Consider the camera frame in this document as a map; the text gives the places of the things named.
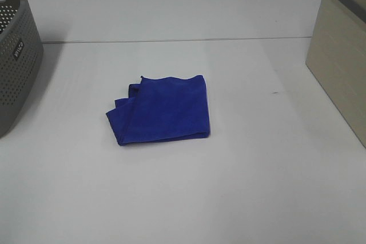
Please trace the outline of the blue towel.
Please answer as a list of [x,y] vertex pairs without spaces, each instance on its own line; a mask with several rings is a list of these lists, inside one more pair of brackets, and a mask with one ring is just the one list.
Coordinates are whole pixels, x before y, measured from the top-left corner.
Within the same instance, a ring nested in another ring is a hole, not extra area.
[[202,75],[166,77],[129,85],[106,116],[121,146],[206,138],[210,134],[206,83]]

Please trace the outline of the grey perforated laundry basket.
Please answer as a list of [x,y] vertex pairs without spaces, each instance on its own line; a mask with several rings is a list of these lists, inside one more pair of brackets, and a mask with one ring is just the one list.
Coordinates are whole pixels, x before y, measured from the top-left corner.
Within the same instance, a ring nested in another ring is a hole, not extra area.
[[21,112],[43,58],[28,0],[1,1],[1,136]]

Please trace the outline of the beige bin with grey rim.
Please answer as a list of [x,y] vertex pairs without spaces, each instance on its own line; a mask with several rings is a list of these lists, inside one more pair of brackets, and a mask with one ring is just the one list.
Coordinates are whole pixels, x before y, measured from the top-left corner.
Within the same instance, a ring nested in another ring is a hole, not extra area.
[[365,0],[321,0],[305,62],[365,144]]

